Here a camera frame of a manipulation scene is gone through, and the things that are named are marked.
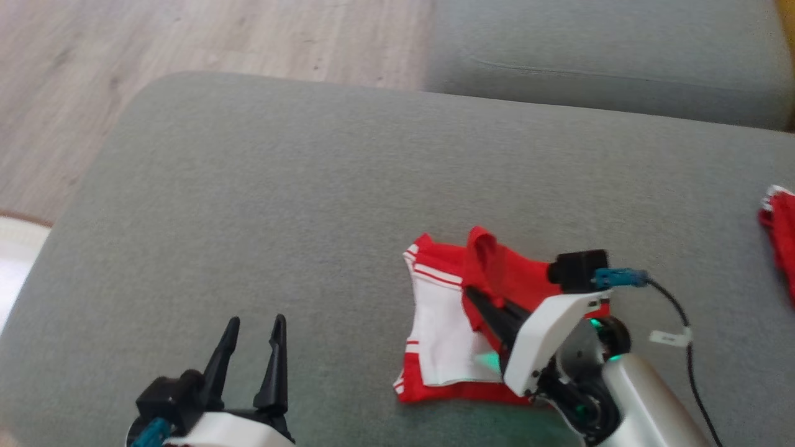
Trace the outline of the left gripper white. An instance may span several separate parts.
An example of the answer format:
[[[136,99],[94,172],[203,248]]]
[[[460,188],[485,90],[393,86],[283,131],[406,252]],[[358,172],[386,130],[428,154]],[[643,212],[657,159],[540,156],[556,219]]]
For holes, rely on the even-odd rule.
[[[201,400],[206,408],[224,408],[222,393],[230,357],[235,352],[240,318],[231,317],[204,371]],[[253,407],[266,414],[289,410],[287,323],[283,314],[275,317],[269,345],[271,354],[266,376],[253,399]],[[186,435],[171,436],[164,446],[294,446],[287,436],[271,425],[228,412],[206,412]]]

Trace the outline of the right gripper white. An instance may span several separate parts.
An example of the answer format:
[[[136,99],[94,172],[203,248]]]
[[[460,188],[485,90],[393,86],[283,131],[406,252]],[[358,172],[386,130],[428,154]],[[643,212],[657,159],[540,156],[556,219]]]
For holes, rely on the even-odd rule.
[[[475,333],[501,358],[509,357],[503,382],[518,396],[538,393],[548,366],[567,384],[604,364],[605,348],[589,315],[608,302],[609,291],[551,296],[530,316],[510,300],[498,306],[475,287],[466,287],[465,296],[475,308]]]

